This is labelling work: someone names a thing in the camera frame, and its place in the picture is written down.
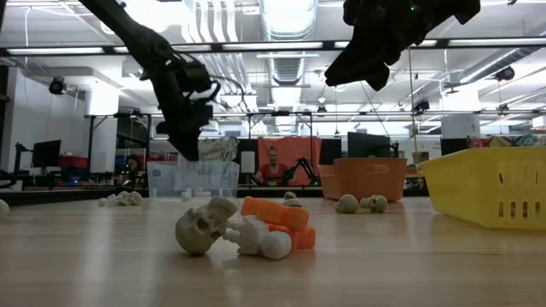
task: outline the yellow basket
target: yellow basket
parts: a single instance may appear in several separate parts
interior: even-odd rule
[[[422,164],[434,210],[496,229],[546,229],[546,148],[476,148]]]

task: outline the table surface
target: table surface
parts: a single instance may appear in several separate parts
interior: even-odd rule
[[[302,199],[317,248],[202,257],[174,224],[199,201],[21,206],[0,222],[0,306],[545,306],[546,234],[483,229],[426,198],[343,215]]]

